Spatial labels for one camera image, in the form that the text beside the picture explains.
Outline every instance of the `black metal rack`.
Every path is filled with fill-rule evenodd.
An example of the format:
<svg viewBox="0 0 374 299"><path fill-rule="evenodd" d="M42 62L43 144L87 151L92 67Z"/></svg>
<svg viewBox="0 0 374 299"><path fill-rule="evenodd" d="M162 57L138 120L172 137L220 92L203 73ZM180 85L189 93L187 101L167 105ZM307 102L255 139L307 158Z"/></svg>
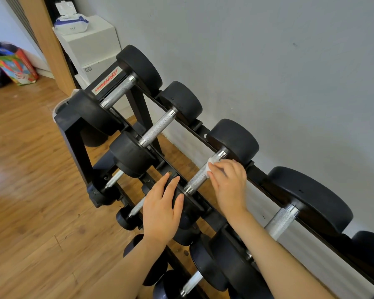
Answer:
<svg viewBox="0 0 374 299"><path fill-rule="evenodd" d="M87 90L93 90L97 85L104 80L108 74L116 69L117 63L111 65L95 82L93 82ZM97 95L97 100L102 100L105 98L117 85L120 84L122 80L126 77L124 72L121 72L112 80L109 80L109 83L102 89ZM134 115L137 119L137 122L132 126L130 125L124 117L122 117L118 112L111 109L113 114L117 117L119 123L119 130L122 132L124 130L132 133L133 135L143 135L147 130L152 127L152 120L150 113L147 108L147 104L144 100L144 95L151 99L155 104L160 106L164 111L167 111L165 106L161 103L159 99L156 99L159 92L155 92L152 95L144 92L141 88L134 86L131 90L126 93L126 97L132 107ZM79 172L85 182L88 185L94 179L105 179L108 180L112 173L117 169L113 156L108 151L103 155L94 165L91 164L85 146L83 144L82 138L80 136L80 131L87 125L87 122L80 117L71 107L66 107L63 111L58 114L57 123L62 132L65 142L68 145L70 153L77 165ZM216 151L205 138L205 135L209 132L209 129L206 128L200 120L195 120L190 126L185 125L183 122L176 120L191 132L197 139L204 143L211 150ZM157 162L154 164L155 168L164 175L166 172L171 171L171 178L180 176L180 185L185 186L187 180L183 178L182 175L174 169L169 162L167 162L163 156L158 140L155 140L149 148L154 154ZM257 166L254 165L254 162L251 161L246 167L247 179L260 191L262 191L267 197L274 201L278 206L282 207L281 202L270 193L268 193L263 187L262 182L266 178L266 174L260 170ZM154 181L154 179L148 174L145 173L139 177L140 181ZM131 207L134 207L134 203L122 190L119 184L116 184L118 189L121 192L120 201L124 205L129 204ZM196 194L195 198L198 203L204 208L204 215L202 218L215 230L219 231L222 226L224 226L227 221L226 219L199 193ZM331 250L333 250L338 256L340 256L344 261L346 261L350 266L357 270L361 275L363 275L367 280L369 280L374 285L374 266L371 264L358 259L353 256L351 252L351 243L350 238L344 234L338 237L331 237L325 234L320 234L310 228L304 221L297 219L300 224L302 224L306 229L308 229L314 236L316 236L320 241L326 244ZM176 270L180 271L186 277L190 277L189 273L172 253L172 251L167 247L166 249L168 255L168 262ZM195 297L197 298L207 298L206 294L202 291L201 288L197 287L195 291Z"/></svg>

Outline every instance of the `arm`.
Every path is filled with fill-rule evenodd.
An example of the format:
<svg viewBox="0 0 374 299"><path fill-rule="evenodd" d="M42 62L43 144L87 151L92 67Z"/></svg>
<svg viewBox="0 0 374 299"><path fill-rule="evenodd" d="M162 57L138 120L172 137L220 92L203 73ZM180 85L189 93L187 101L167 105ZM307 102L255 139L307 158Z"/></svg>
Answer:
<svg viewBox="0 0 374 299"><path fill-rule="evenodd" d="M251 252L274 298L334 298L247 210L244 167L223 160L209 168L220 209Z"/></svg>
<svg viewBox="0 0 374 299"><path fill-rule="evenodd" d="M88 298L134 299L155 261L174 237L183 209L180 194L172 209L173 195L180 177L175 177L164 192L166 173L151 189L143 206L144 237L137 246L101 277L89 290Z"/></svg>

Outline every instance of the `forearm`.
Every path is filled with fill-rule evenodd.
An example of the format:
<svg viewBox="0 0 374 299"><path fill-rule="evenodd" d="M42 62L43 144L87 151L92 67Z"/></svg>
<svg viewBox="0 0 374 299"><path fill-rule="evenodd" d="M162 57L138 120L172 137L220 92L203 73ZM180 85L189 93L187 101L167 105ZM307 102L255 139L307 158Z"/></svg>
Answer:
<svg viewBox="0 0 374 299"><path fill-rule="evenodd" d="M248 211L228 220L251 252L275 299L333 298Z"/></svg>
<svg viewBox="0 0 374 299"><path fill-rule="evenodd" d="M146 237L90 289L88 298L135 299L165 247Z"/></svg>

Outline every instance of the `hardwood floor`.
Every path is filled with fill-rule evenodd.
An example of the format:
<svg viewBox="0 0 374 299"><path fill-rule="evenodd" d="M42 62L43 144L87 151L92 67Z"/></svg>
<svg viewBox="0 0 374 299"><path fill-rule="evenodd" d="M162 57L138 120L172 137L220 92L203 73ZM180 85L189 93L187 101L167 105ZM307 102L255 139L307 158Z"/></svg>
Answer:
<svg viewBox="0 0 374 299"><path fill-rule="evenodd" d="M0 299L83 297L122 259L126 244L142 233L118 225L115 214L120 202L98 209L90 202L51 117L64 98L55 81L44 77L35 84L0 89ZM89 148L92 163L117 135ZM199 168L164 136L159 141L165 157L191 179ZM160 177L153 168L150 173ZM144 196L139 180L123 176L120 184L134 202ZM217 205L209 181L200 192ZM214 235L204 221L198 223L202 231ZM188 247L174 241L170 247L194 273ZM229 298L205 281L200 285L210 298ZM152 287L144 287L139 298L151 294Z"/></svg>

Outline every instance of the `white wall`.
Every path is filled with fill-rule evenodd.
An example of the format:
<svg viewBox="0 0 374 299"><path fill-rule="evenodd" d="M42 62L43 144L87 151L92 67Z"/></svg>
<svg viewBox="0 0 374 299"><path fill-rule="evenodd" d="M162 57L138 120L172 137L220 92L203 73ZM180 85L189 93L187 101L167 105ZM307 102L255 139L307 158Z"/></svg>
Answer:
<svg viewBox="0 0 374 299"><path fill-rule="evenodd" d="M265 172L281 165L323 183L351 207L345 231L374 231L374 0L76 0L116 27L164 80L187 85L209 128L246 127ZM163 112L150 104L154 119ZM179 126L164 134L198 165L211 155ZM276 207L249 188L265 224ZM300 225L280 242L339 296L374 291Z"/></svg>
<svg viewBox="0 0 374 299"><path fill-rule="evenodd" d="M51 71L40 48L5 0L0 0L0 41L22 48L34 67Z"/></svg>

